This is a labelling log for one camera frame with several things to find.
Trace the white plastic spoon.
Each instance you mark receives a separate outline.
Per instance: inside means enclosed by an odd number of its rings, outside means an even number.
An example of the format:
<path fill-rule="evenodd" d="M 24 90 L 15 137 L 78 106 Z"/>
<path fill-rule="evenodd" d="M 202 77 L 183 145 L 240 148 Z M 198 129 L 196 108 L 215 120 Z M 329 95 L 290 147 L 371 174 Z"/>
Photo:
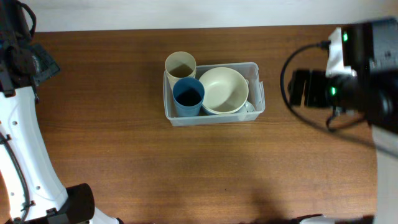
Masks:
<path fill-rule="evenodd" d="M 255 112 L 255 107 L 246 100 L 245 104 L 237 111 L 237 113 L 251 113 Z"/>

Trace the cream bowl back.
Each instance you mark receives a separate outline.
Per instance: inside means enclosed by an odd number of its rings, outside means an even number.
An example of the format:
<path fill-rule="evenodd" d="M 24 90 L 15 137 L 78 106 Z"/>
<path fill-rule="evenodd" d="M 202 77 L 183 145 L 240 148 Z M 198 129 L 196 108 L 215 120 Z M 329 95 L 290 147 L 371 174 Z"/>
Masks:
<path fill-rule="evenodd" d="M 246 79 L 232 68 L 212 68 L 199 81 L 205 89 L 202 107 L 208 114 L 233 114 L 248 99 L 249 87 Z"/>

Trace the blue cup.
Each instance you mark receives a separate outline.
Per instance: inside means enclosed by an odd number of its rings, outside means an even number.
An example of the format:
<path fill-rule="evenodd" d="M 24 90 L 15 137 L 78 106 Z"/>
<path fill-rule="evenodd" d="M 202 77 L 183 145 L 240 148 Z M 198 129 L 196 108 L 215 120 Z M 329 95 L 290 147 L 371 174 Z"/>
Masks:
<path fill-rule="evenodd" d="M 179 117 L 198 116 L 203 104 L 205 89 L 195 78 L 180 79 L 173 87 L 172 96 Z"/>

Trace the cream cup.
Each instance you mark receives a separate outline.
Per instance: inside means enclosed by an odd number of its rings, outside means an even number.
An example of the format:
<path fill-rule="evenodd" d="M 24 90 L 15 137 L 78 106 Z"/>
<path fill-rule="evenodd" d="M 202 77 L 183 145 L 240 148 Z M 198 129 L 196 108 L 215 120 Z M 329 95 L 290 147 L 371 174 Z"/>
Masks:
<path fill-rule="evenodd" d="M 170 54 L 165 61 L 165 71 L 171 83 L 175 83 L 186 77 L 194 78 L 196 70 L 196 60 L 188 52 L 174 52 Z"/>

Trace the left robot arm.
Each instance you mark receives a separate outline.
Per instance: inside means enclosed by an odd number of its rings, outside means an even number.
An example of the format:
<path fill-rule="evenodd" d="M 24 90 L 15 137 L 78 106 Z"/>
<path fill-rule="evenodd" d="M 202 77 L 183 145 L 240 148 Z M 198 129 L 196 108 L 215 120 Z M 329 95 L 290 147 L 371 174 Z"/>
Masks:
<path fill-rule="evenodd" d="M 35 106 L 37 87 L 60 72 L 33 44 L 37 19 L 20 1 L 1 1 L 1 174 L 8 223 L 121 223 L 96 208 L 86 183 L 64 187 L 50 161 Z"/>

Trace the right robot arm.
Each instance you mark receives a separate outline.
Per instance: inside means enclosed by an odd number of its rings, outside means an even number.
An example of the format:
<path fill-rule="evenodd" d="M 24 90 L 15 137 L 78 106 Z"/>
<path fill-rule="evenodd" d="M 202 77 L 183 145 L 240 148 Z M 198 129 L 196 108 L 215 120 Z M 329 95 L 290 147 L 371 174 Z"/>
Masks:
<path fill-rule="evenodd" d="M 327 50 L 326 70 L 285 71 L 299 53 Z M 280 91 L 288 110 L 303 123 L 330 134 L 362 122 L 371 127 L 377 154 L 377 210 L 363 218 L 309 215 L 296 223 L 397 223 L 397 18 L 337 27 L 328 37 L 297 49 L 285 61 Z"/>

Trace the clear plastic container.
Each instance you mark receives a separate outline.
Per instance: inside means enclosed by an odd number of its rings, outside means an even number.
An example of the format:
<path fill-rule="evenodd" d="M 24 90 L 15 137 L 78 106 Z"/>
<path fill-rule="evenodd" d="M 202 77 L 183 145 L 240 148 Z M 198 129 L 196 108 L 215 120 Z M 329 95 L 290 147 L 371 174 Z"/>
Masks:
<path fill-rule="evenodd" d="M 163 99 L 165 116 L 172 126 L 194 126 L 200 124 L 217 124 L 217 123 L 233 123 L 242 121 L 254 121 L 264 112 L 266 108 L 266 99 L 264 96 L 264 85 L 259 79 L 259 67 L 254 62 L 242 63 L 224 63 L 215 65 L 199 65 L 197 66 L 196 77 L 200 78 L 205 72 L 216 67 L 228 67 L 238 71 L 248 81 L 250 102 L 254 109 L 247 111 L 245 108 L 240 109 L 237 113 L 224 115 L 208 115 L 203 110 L 200 114 L 192 117 L 180 117 L 175 109 L 175 103 L 172 96 L 167 74 L 164 73 L 163 80 Z"/>

